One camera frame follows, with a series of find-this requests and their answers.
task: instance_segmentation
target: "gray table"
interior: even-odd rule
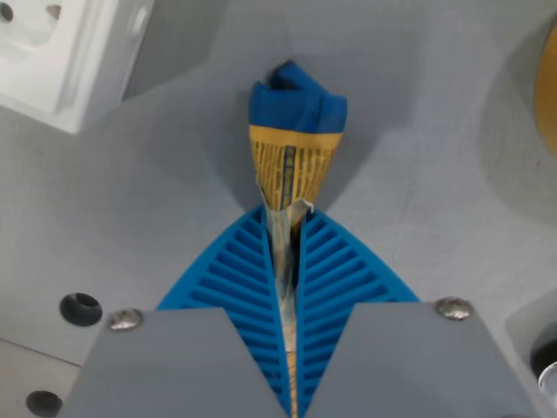
[[[557,315],[557,165],[532,91],[556,10],[158,0],[116,114],[72,137],[0,113],[0,338],[81,364],[99,325],[66,323],[67,293],[154,308],[260,201],[249,91],[293,57],[349,99],[317,206],[420,298],[472,300],[535,392],[524,360]]]

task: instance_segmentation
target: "blue silicone gripper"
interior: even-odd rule
[[[352,308],[418,298],[366,246],[320,211],[302,224],[298,283],[299,416],[312,401]]]
[[[187,269],[158,309],[222,307],[285,412],[290,389],[265,210],[244,215]]]

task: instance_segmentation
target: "screw head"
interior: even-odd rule
[[[473,313],[472,304],[461,298],[443,298],[435,303],[438,314],[448,320],[466,320]]]
[[[136,328],[141,322],[143,322],[143,314],[137,309],[128,307],[112,314],[110,326],[112,331],[121,332]]]

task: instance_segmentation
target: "hole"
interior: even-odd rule
[[[103,308],[88,294],[71,293],[60,302],[60,314],[72,325],[90,327],[101,320]]]
[[[46,6],[46,12],[54,20],[58,20],[60,18],[60,13],[62,12],[62,6],[60,6],[59,4],[49,4],[48,6]]]
[[[25,404],[32,414],[43,418],[52,418],[58,415],[63,403],[62,400],[52,392],[38,390],[27,396]]]
[[[5,22],[11,22],[14,20],[14,10],[11,6],[7,3],[1,2],[0,3],[0,16]]]

